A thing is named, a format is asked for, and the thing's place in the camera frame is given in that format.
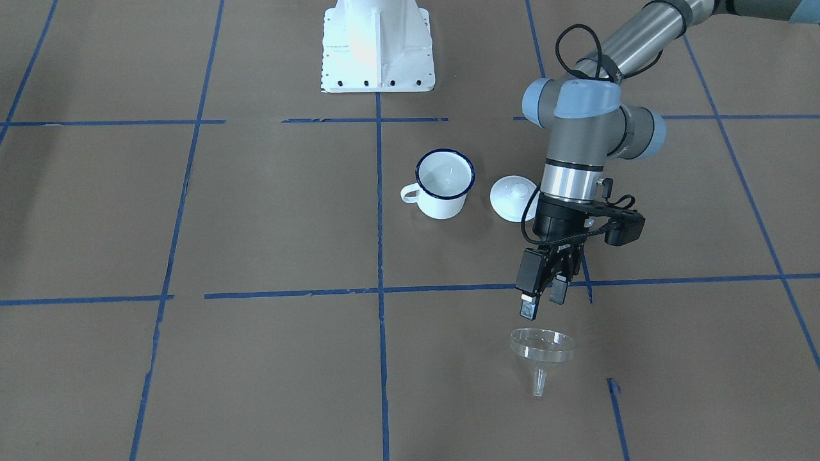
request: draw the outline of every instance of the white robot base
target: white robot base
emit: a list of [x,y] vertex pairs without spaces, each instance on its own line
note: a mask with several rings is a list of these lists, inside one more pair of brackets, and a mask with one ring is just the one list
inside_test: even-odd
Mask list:
[[322,47],[323,92],[435,87],[430,13],[415,0],[338,0],[325,11]]

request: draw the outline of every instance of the clear funnel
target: clear funnel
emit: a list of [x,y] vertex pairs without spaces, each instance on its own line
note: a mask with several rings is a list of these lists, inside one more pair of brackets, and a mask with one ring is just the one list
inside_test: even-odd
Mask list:
[[526,360],[532,375],[532,394],[544,395],[547,370],[575,356],[575,340],[563,333],[540,328],[519,328],[510,335],[510,347]]

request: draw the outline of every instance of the black cable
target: black cable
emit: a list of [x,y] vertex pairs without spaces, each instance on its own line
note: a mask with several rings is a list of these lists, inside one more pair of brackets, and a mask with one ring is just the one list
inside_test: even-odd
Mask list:
[[[563,40],[563,38],[567,34],[569,34],[570,32],[572,32],[575,29],[583,29],[583,30],[589,32],[590,35],[592,36],[593,41],[595,41],[595,52],[596,52],[597,57],[598,57],[598,59],[595,61],[595,64],[596,64],[596,66],[595,66],[595,77],[590,77],[590,76],[588,76],[587,74],[585,74],[581,71],[576,71],[574,69],[570,69],[569,66],[567,66],[567,63],[564,62],[563,58],[561,57],[561,40]],[[613,81],[612,76],[610,76],[607,79],[601,78],[601,61],[604,59],[604,50],[601,48],[601,41],[598,39],[598,35],[595,33],[594,30],[592,30],[591,27],[589,27],[586,24],[573,24],[573,25],[570,25],[558,36],[558,39],[555,40],[555,57],[558,59],[558,63],[561,64],[561,67],[563,67],[563,69],[565,71],[567,71],[567,73],[569,75],[572,75],[572,76],[574,76],[578,79]]]
[[[618,205],[621,202],[623,202],[624,200],[629,200],[629,203],[627,203],[626,205],[623,205],[622,207],[619,207]],[[616,200],[615,202],[610,202],[607,199],[607,205],[609,205],[612,208],[617,208],[619,210],[628,210],[628,209],[632,208],[633,205],[635,205],[635,197],[633,197],[631,194],[626,194],[623,197]]]
[[663,54],[663,50],[659,51],[658,55],[655,57],[655,59],[652,62],[647,64],[643,69],[640,69],[639,71],[634,71],[631,74],[624,75],[623,79],[624,80],[630,79],[630,78],[634,77],[635,75],[643,74],[644,72],[648,71],[652,66],[654,66],[655,64],[658,64],[658,61],[660,61],[662,54]]
[[[617,227],[617,221],[610,220],[609,222],[607,222],[603,226],[599,227],[598,229],[592,230],[590,232],[586,232],[584,234],[570,235],[568,237],[563,237],[561,239],[549,240],[549,241],[532,239],[526,233],[526,211],[530,209],[530,206],[532,205],[532,201],[535,200],[535,196],[538,195],[539,192],[540,192],[540,189],[538,187],[536,187],[535,190],[532,192],[532,195],[530,196],[530,199],[526,202],[526,206],[524,207],[524,213],[522,213],[522,215],[521,215],[521,222],[520,222],[520,224],[521,224],[521,234],[524,236],[524,240],[526,240],[526,242],[529,243],[529,244],[538,245],[538,246],[552,246],[552,245],[557,245],[557,244],[565,244],[565,243],[568,243],[568,242],[572,242],[573,240],[585,239],[587,237],[594,237],[596,235],[601,235],[601,234],[604,234],[604,233],[610,231],[611,229],[614,229],[615,227]],[[615,204],[620,203],[623,199],[625,199],[625,197],[626,196],[621,197],[621,199],[618,200]]]
[[[569,34],[570,32],[572,32],[572,31],[573,31],[573,30],[575,30],[575,29],[583,29],[583,30],[585,30],[585,31],[589,32],[589,33],[590,33],[590,35],[592,36],[593,41],[595,41],[595,54],[596,54],[596,56],[597,56],[597,59],[595,60],[595,64],[596,64],[596,66],[595,66],[595,77],[590,77],[590,76],[588,76],[587,74],[585,74],[585,73],[583,73],[583,72],[581,72],[581,71],[577,71],[577,70],[575,70],[575,69],[570,69],[570,68],[569,68],[569,66],[567,65],[567,63],[566,63],[566,62],[564,62],[563,58],[561,57],[561,41],[563,40],[563,38],[564,38],[567,34]],[[662,56],[662,55],[663,55],[663,50],[661,50],[661,51],[659,51],[659,52],[658,52],[658,55],[657,55],[657,56],[655,56],[655,59],[654,59],[651,63],[649,63],[648,65],[646,65],[644,68],[639,69],[638,71],[634,71],[634,72],[632,72],[632,73],[630,73],[630,74],[624,75],[623,79],[624,79],[624,80],[626,80],[626,79],[630,79],[630,78],[632,78],[632,77],[634,77],[634,76],[636,76],[636,75],[639,75],[639,74],[642,74],[642,73],[644,73],[644,72],[648,71],[649,69],[651,69],[651,68],[652,68],[652,66],[654,66],[655,64],[657,64],[657,63],[658,63],[658,61],[660,61],[660,59],[661,59],[661,56]],[[557,39],[557,40],[555,40],[555,57],[558,59],[558,63],[559,63],[559,64],[561,64],[561,67],[563,67],[563,69],[564,69],[564,70],[565,70],[565,71],[566,71],[569,75],[572,75],[572,76],[574,76],[574,77],[576,77],[576,78],[578,78],[578,79],[583,79],[583,80],[602,80],[602,81],[608,81],[608,82],[614,82],[614,81],[615,81],[615,77],[614,77],[614,75],[610,75],[608,78],[601,78],[601,68],[602,68],[602,67],[601,67],[601,61],[603,61],[603,60],[604,60],[604,50],[603,50],[603,49],[602,49],[602,47],[601,47],[601,41],[600,41],[600,39],[598,38],[598,35],[595,33],[595,31],[594,31],[594,30],[592,30],[592,28],[591,28],[591,27],[589,27],[589,26],[588,26],[588,25],[586,25],[586,24],[574,24],[574,25],[570,25],[569,27],[567,27],[567,28],[566,28],[566,29],[565,29],[565,30],[564,30],[564,31],[563,31],[563,32],[562,32],[562,33],[558,36],[558,39]]]
[[524,213],[522,213],[522,215],[521,215],[521,235],[524,236],[524,240],[526,240],[526,242],[528,244],[533,244],[533,245],[540,245],[541,242],[538,241],[538,240],[531,239],[530,236],[526,233],[526,212],[527,212],[527,210],[530,209],[530,206],[532,205],[532,201],[535,200],[535,196],[538,195],[538,193],[540,191],[541,191],[541,189],[539,189],[536,186],[535,190],[532,191],[532,195],[530,196],[530,200],[527,201],[526,206],[524,207]]

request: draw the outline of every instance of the blue joint cap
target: blue joint cap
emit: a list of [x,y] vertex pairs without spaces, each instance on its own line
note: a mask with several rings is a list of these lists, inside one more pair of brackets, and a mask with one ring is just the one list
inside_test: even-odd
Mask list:
[[547,86],[547,82],[549,82],[549,79],[538,79],[532,82],[530,86],[526,87],[524,99],[521,101],[521,112],[526,119],[541,128],[544,128],[544,126],[541,125],[541,120],[538,117],[538,105],[541,102],[541,93],[544,91],[544,87]]
[[802,24],[820,24],[820,0],[803,0],[791,14],[789,22]]
[[636,158],[648,158],[652,157],[654,154],[658,153],[663,146],[663,143],[666,142],[666,121],[655,113],[655,111],[651,111],[646,109],[652,114],[652,121],[655,123],[655,130],[652,132],[652,138],[649,140],[649,145],[646,146],[644,152]]
[[620,86],[600,80],[569,80],[561,85],[554,113],[561,118],[590,118],[620,106]]

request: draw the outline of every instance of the white mug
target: white mug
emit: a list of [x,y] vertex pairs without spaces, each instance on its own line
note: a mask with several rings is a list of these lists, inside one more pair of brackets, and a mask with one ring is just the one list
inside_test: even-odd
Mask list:
[[448,219],[461,211],[475,182],[476,170],[467,157],[452,149],[436,149],[418,161],[416,183],[402,189],[402,200],[418,203],[429,217]]

